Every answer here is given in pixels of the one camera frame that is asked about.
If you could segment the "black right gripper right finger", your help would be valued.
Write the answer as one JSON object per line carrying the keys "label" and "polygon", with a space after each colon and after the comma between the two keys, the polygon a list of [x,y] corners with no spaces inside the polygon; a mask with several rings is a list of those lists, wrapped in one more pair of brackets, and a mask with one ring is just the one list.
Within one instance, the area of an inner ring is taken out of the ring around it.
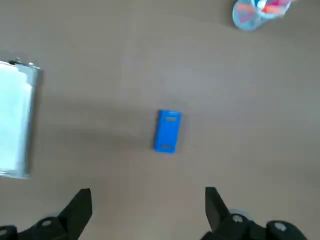
{"label": "black right gripper right finger", "polygon": [[272,220],[265,227],[227,208],[215,187],[205,188],[205,214],[210,225],[203,240],[307,240],[294,224]]}

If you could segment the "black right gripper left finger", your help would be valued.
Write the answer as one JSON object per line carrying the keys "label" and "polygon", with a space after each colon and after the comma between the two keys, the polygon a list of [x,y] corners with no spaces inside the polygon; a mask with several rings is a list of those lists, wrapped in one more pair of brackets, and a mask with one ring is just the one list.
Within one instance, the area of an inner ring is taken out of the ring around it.
{"label": "black right gripper left finger", "polygon": [[77,240],[92,217],[92,192],[80,189],[57,215],[39,220],[30,228],[18,232],[14,225],[0,227],[2,240]]}

